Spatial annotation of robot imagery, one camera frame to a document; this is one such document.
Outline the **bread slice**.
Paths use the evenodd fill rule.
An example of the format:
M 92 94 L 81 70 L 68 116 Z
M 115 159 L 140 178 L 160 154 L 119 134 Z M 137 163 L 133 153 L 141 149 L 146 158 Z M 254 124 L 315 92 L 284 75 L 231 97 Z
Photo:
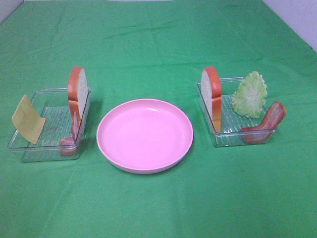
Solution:
M 68 80 L 67 92 L 71 116 L 74 120 L 74 113 L 76 113 L 77 121 L 80 124 L 88 95 L 87 78 L 83 67 L 73 67 Z
M 215 131 L 220 132 L 222 117 L 222 86 L 218 72 L 214 66 L 208 66 L 203 69 L 201 92 Z

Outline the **green lettuce leaf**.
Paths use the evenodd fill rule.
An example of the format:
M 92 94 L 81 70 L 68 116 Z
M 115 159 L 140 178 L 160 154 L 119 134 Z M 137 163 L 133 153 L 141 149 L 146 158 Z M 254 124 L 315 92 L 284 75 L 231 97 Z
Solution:
M 252 71 L 246 75 L 232 95 L 234 112 L 249 118 L 259 118 L 266 103 L 266 88 L 267 85 L 259 72 Z

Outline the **bacon strip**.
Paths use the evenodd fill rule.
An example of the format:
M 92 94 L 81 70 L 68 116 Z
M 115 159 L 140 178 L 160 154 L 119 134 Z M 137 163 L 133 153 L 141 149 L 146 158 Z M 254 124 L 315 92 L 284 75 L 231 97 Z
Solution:
M 75 111 L 73 113 L 73 121 L 72 121 L 72 136 L 63 138 L 60 141 L 61 146 L 72 146 L 72 148 L 68 149 L 61 149 L 59 151 L 60 155 L 62 156 L 70 156 L 76 153 L 77 151 L 77 146 L 75 145 L 78 131 L 79 131 L 79 113 Z
M 272 130 L 281 123 L 281 121 L 286 116 L 286 108 L 281 102 L 275 101 L 268 109 L 263 118 L 262 122 L 253 127 L 244 127 L 241 131 L 256 131 L 256 130 Z M 245 134 L 243 135 L 243 140 L 246 144 L 259 144 L 266 142 L 270 136 L 271 132 L 256 133 L 256 134 Z

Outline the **yellow cheese slice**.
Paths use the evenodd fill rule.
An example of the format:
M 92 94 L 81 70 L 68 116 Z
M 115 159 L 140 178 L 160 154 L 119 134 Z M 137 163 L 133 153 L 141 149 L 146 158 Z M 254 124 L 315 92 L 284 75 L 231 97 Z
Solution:
M 34 109 L 27 95 L 21 98 L 13 116 L 12 122 L 18 132 L 32 144 L 36 144 L 45 125 L 46 119 Z

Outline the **pink round plate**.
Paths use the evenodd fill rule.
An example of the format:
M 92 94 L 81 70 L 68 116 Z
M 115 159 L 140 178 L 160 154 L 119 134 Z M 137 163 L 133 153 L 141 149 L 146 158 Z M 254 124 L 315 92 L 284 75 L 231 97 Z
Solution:
M 103 117 L 96 134 L 106 159 L 135 174 L 173 167 L 187 154 L 193 138 L 186 114 L 157 99 L 138 99 L 115 107 Z

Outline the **right clear plastic tray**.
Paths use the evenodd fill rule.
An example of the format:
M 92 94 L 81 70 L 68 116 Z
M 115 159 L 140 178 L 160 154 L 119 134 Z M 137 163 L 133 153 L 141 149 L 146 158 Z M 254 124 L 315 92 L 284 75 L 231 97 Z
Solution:
M 245 116 L 240 116 L 234 112 L 232 108 L 232 94 L 237 90 L 238 85 L 242 80 L 243 77 L 220 79 L 222 85 L 222 117 L 221 131 L 219 132 L 215 131 L 214 124 L 203 100 L 201 82 L 196 82 L 201 112 L 204 115 L 205 125 L 207 125 L 209 129 L 209 135 L 212 139 L 213 146 L 215 147 L 248 145 L 248 143 L 244 141 L 244 138 L 247 135 L 265 136 L 272 135 L 273 133 L 277 132 L 277 128 L 252 131 L 241 130 L 245 127 L 253 127 L 261 124 L 268 110 L 267 106 L 263 106 L 259 118 L 248 118 Z

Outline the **clear plastic tray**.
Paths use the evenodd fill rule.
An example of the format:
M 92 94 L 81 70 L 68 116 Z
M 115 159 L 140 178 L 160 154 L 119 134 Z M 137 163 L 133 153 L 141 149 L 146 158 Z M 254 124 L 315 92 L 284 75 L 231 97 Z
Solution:
M 22 162 L 76 160 L 82 152 L 82 140 L 90 107 L 91 89 L 88 88 L 83 118 L 76 141 L 61 145 L 60 141 L 72 136 L 72 117 L 68 105 L 67 88 L 36 91 L 30 102 L 35 111 L 46 119 L 36 144 L 26 140 L 17 130 L 12 135 L 8 149 Z
M 248 143 L 244 141 L 244 138 L 247 135 L 265 136 L 272 135 L 273 133 L 277 132 L 277 128 L 252 131 L 241 130 L 245 127 L 253 127 L 261 124 L 268 110 L 267 106 L 263 106 L 259 118 L 248 118 L 245 116 L 240 116 L 234 112 L 232 108 L 232 94 L 237 90 L 238 85 L 242 80 L 243 77 L 220 79 L 222 85 L 222 117 L 221 131 L 219 132 L 215 131 L 214 124 L 203 100 L 201 82 L 196 82 L 201 112 L 204 115 L 205 125 L 207 125 L 209 129 L 209 135 L 212 139 L 213 146 L 215 147 L 248 145 Z

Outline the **green tablecloth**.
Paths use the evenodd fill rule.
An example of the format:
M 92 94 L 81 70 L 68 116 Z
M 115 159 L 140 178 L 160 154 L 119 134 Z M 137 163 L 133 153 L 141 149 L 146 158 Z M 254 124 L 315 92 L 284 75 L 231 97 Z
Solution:
M 23 163 L 7 144 L 21 97 L 92 90 L 83 153 Z M 259 71 L 287 115 L 266 144 L 216 148 L 195 83 Z M 137 98 L 177 105 L 194 142 L 175 167 L 136 175 L 111 165 L 96 130 Z M 0 26 L 0 235 L 3 238 L 314 238 L 317 55 L 260 0 L 27 1 Z

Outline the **left clear plastic tray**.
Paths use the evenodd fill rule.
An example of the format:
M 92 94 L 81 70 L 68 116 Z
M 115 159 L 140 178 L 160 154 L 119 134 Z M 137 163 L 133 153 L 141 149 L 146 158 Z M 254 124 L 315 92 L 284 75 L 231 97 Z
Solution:
M 26 140 L 17 130 L 12 135 L 8 149 L 22 162 L 76 160 L 82 152 L 82 140 L 90 107 L 91 89 L 88 88 L 83 118 L 76 141 L 61 145 L 60 141 L 72 136 L 72 117 L 68 105 L 67 88 L 36 91 L 30 102 L 35 111 L 46 119 L 36 144 Z

